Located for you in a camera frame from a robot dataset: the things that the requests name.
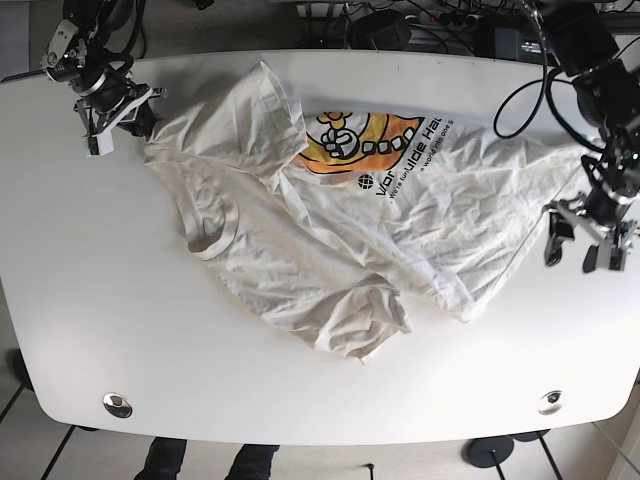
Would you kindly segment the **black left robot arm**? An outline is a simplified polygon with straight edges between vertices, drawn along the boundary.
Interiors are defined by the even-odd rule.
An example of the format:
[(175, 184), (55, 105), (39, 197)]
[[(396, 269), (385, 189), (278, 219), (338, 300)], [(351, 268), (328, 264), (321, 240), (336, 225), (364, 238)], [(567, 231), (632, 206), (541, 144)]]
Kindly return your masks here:
[[(553, 200), (543, 208), (549, 215), (545, 263), (552, 267), (560, 262), (564, 243), (574, 240), (580, 227), (593, 241), (583, 272), (621, 272), (639, 235), (638, 221), (625, 217), (639, 198), (639, 79), (624, 66), (614, 36), (592, 3), (522, 1), (519, 6), (542, 55), (553, 54), (558, 63), (542, 67), (536, 102), (547, 104), (564, 131), (589, 151), (581, 165), (590, 192)], [(588, 141), (559, 113), (552, 94), (559, 74), (569, 78), (579, 111), (598, 130), (602, 145)]]

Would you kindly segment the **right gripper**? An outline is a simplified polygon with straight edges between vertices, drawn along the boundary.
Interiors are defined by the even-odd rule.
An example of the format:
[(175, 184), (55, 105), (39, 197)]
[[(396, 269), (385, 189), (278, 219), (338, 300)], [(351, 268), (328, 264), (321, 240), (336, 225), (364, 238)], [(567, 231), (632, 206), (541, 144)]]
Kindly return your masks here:
[(112, 86), (82, 97), (74, 105), (74, 111), (81, 118), (86, 137), (112, 133), (118, 128), (148, 140), (158, 121), (149, 101), (165, 96), (165, 89), (148, 85)]

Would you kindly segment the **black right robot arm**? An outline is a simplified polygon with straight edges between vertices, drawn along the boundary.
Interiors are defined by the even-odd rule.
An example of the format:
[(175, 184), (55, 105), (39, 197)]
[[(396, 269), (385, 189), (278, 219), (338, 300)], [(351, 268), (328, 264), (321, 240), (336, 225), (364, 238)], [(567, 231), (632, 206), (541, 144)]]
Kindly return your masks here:
[(157, 122), (149, 101), (164, 91), (130, 78), (145, 8), (144, 1), (65, 1), (41, 58), (45, 74), (78, 96), (74, 111), (92, 156), (113, 150), (113, 129), (147, 140)]

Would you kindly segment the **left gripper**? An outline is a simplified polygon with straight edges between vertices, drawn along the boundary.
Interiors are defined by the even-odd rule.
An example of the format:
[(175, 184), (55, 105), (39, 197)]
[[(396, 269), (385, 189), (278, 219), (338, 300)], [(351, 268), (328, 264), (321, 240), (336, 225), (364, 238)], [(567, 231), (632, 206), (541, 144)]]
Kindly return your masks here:
[(599, 260), (609, 260), (611, 246), (628, 246), (630, 253), (632, 240), (639, 236), (639, 223), (636, 220), (625, 221), (623, 217), (637, 197), (633, 192), (630, 197), (614, 194), (612, 198), (603, 192), (591, 192), (589, 195), (579, 192), (574, 198), (549, 202), (543, 207), (543, 211), (549, 213), (545, 265), (553, 267), (562, 260), (562, 246), (565, 242), (574, 241), (576, 227), (583, 228), (595, 241), (585, 255), (584, 273), (600, 269)]

